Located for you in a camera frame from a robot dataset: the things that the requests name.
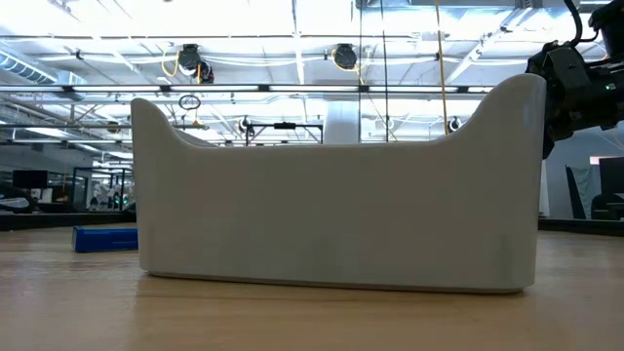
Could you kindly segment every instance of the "blue block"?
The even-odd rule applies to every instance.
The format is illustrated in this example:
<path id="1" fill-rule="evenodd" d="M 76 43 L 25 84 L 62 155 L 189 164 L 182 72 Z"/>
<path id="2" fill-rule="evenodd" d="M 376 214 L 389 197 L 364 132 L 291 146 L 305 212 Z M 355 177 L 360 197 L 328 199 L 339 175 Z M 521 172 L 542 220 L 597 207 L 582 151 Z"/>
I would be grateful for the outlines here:
<path id="1" fill-rule="evenodd" d="M 138 249 L 138 235 L 135 228 L 86 229 L 74 227 L 71 241 L 72 247 L 77 253 Z"/>

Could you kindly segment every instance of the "white panel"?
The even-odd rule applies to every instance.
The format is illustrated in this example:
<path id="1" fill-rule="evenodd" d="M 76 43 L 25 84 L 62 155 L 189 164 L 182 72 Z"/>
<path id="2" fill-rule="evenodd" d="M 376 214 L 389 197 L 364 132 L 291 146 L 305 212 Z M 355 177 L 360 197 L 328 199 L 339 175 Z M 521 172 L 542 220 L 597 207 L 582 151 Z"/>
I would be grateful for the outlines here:
<path id="1" fill-rule="evenodd" d="M 357 144 L 360 142 L 360 114 L 357 101 L 332 101 L 325 119 L 326 144 Z"/>

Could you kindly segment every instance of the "cable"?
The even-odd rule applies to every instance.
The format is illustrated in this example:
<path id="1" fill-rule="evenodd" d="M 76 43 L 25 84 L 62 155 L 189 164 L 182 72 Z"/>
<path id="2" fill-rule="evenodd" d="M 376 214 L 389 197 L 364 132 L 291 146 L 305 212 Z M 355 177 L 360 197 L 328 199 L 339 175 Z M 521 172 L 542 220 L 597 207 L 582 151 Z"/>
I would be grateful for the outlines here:
<path id="1" fill-rule="evenodd" d="M 578 43 L 581 42 L 581 37 L 583 36 L 583 22 L 581 21 L 581 16 L 574 6 L 574 2 L 572 0 L 564 0 L 567 9 L 572 13 L 572 17 L 574 18 L 574 26 L 576 26 L 576 34 L 574 35 L 574 39 L 569 42 L 569 45 L 574 48 Z"/>
<path id="2" fill-rule="evenodd" d="M 164 52 L 163 52 L 163 60 L 161 61 L 160 66 L 161 66 L 161 68 L 163 68 L 163 73 L 165 73 L 166 75 L 168 75 L 168 76 L 170 76 L 170 77 L 173 77 L 173 76 L 175 76 L 175 75 L 177 74 L 177 66 L 178 66 L 178 63 L 179 63 L 179 51 L 177 51 L 177 53 L 175 53 L 175 68 L 174 68 L 174 73 L 170 73 L 170 72 L 167 70 L 167 67 L 165 67 L 165 60 L 164 60 L 164 58 L 165 58 L 165 56 L 166 56 L 166 55 L 167 55 L 167 51 L 164 51 Z"/>
<path id="3" fill-rule="evenodd" d="M 449 117 L 447 114 L 447 81 L 445 78 L 445 60 L 442 50 L 442 28 L 440 26 L 440 0 L 436 0 L 436 16 L 438 17 L 438 53 L 440 54 L 440 82 L 442 83 L 442 107 L 445 113 L 445 136 L 449 135 Z"/>
<path id="4" fill-rule="evenodd" d="M 362 10 L 364 9 L 360 8 L 360 62 L 358 62 L 360 65 L 360 68 L 358 69 L 358 113 L 360 115 L 358 121 L 358 125 L 360 126 L 360 131 L 358 131 L 359 142 L 362 142 L 362 86 L 364 85 L 364 81 L 362 80 L 362 50 L 364 49 L 362 44 L 362 34 L 364 32 L 364 11 Z"/>
<path id="5" fill-rule="evenodd" d="M 385 91 L 386 91 L 386 142 L 390 141 L 390 97 L 388 93 L 388 51 L 386 48 L 386 23 L 383 18 L 383 0 L 380 0 L 381 7 L 381 38 L 383 40 L 383 70 L 385 74 Z"/>

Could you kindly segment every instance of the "steel beam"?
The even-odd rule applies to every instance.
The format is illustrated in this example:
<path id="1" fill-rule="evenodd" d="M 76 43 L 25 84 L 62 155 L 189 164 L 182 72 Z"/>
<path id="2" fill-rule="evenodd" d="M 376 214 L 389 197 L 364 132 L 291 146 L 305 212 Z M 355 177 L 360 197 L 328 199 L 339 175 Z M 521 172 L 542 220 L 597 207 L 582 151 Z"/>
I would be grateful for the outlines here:
<path id="1" fill-rule="evenodd" d="M 499 40 L 507 31 L 513 30 L 522 23 L 524 19 L 532 16 L 536 9 L 516 9 L 509 16 L 504 19 L 492 33 L 488 33 L 482 37 L 477 45 L 466 54 L 461 62 L 453 69 L 453 71 L 447 76 L 445 83 L 451 85 L 459 76 L 472 65 L 472 63 L 479 59 L 483 52 L 488 49 L 488 46 Z"/>

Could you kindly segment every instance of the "light fixture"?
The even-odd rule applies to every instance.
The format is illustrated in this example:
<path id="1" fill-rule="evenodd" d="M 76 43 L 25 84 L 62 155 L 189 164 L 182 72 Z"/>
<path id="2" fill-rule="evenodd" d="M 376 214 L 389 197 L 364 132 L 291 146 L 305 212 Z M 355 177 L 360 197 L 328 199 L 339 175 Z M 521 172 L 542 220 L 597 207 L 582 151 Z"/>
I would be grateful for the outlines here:
<path id="1" fill-rule="evenodd" d="M 81 148 L 83 148 L 83 149 L 85 149 L 87 151 L 100 152 L 100 150 L 98 150 L 98 149 L 96 149 L 96 148 L 94 148 L 92 146 L 89 146 L 89 145 L 78 144 L 76 146 L 79 146 L 79 147 L 81 147 Z"/>
<path id="2" fill-rule="evenodd" d="M 447 93 L 457 93 L 459 88 L 457 87 L 447 87 Z M 386 87 L 369 87 L 369 92 L 371 93 L 385 93 Z M 388 93 L 441 93 L 442 87 L 388 87 Z"/>
<path id="3" fill-rule="evenodd" d="M 68 140 L 69 143 L 84 143 L 84 144 L 106 144 L 116 143 L 117 140 Z"/>
<path id="4" fill-rule="evenodd" d="M 468 93 L 489 93 L 494 87 L 470 87 Z"/>
<path id="5" fill-rule="evenodd" d="M 117 152 L 117 151 L 112 151 L 112 152 L 108 152 L 109 155 L 111 156 L 115 156 L 115 157 L 119 157 L 119 158 L 123 158 L 123 159 L 132 159 L 133 158 L 133 153 L 132 152 Z"/>
<path id="6" fill-rule="evenodd" d="M 171 84 L 172 84 L 172 81 L 170 81 L 169 79 L 167 79 L 167 77 L 162 77 L 162 76 L 161 76 L 161 77 L 157 77 L 156 79 L 158 79 L 158 80 L 160 80 L 160 81 L 163 81 L 163 82 L 165 82 L 165 83 L 167 83 L 167 84 L 169 84 L 169 85 L 171 85 Z"/>
<path id="7" fill-rule="evenodd" d="M 0 92 L 20 93 L 20 92 L 36 92 L 36 93 L 60 93 L 63 92 L 60 86 L 0 86 Z"/>
<path id="8" fill-rule="evenodd" d="M 271 92 L 311 92 L 311 93 L 326 93 L 326 92 L 358 92 L 356 86 L 269 86 Z"/>
<path id="9" fill-rule="evenodd" d="M 160 86 L 74 86 L 75 92 L 81 93 L 145 93 L 145 92 L 160 92 Z"/>
<path id="10" fill-rule="evenodd" d="M 257 92 L 258 86 L 187 85 L 171 86 L 172 92 Z"/>
<path id="11" fill-rule="evenodd" d="M 48 137 L 67 137 L 67 133 L 54 128 L 26 128 L 26 130 Z"/>
<path id="12" fill-rule="evenodd" d="M 13 139 L 9 141 L 15 143 L 62 143 L 62 140 L 51 139 Z"/>

